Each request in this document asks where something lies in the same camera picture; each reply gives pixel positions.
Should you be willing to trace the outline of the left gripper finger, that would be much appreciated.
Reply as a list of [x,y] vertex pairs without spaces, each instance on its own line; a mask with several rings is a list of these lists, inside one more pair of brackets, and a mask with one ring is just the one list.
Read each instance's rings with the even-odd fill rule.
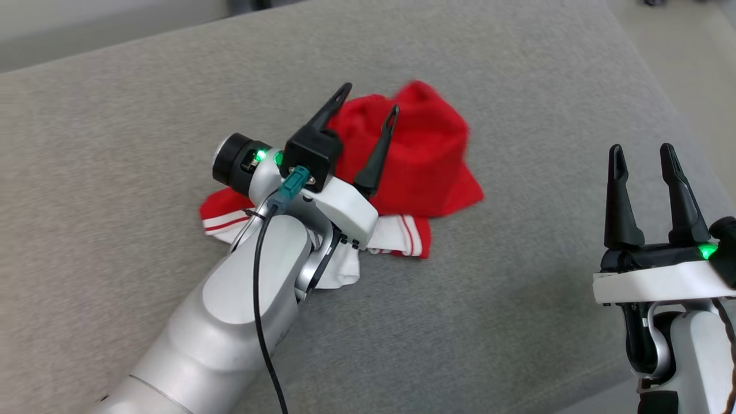
[[308,133],[335,134],[333,129],[329,128],[329,122],[334,115],[339,113],[344,103],[347,102],[352,87],[352,82],[343,83],[306,123],[306,131]]
[[399,112],[399,105],[394,105],[389,111],[370,157],[353,179],[353,186],[366,200],[370,200],[378,192]]

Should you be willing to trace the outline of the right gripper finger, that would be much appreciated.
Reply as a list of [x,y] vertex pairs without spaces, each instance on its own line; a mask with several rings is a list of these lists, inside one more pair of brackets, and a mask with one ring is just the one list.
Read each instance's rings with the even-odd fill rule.
[[669,191],[670,243],[694,246],[708,242],[709,230],[672,144],[661,145],[660,159],[662,177]]
[[607,195],[605,196],[604,246],[609,249],[643,246],[627,190],[628,168],[620,144],[609,149]]

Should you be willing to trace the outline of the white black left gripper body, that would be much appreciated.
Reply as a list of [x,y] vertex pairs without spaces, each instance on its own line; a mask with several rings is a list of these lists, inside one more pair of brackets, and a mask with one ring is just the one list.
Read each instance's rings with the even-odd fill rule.
[[211,235],[225,242],[249,237],[247,224],[260,224],[275,205],[277,215],[296,217],[313,232],[336,232],[363,248],[378,222],[378,212],[354,186],[327,175],[323,189],[305,185],[287,200],[281,172],[283,152],[235,133],[220,144],[212,162],[213,178],[226,186],[211,196]]

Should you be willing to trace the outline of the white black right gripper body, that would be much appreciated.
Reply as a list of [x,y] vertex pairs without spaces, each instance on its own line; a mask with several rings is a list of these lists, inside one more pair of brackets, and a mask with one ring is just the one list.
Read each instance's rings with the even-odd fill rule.
[[606,252],[592,291],[598,304],[731,298],[734,270],[733,241],[652,244]]

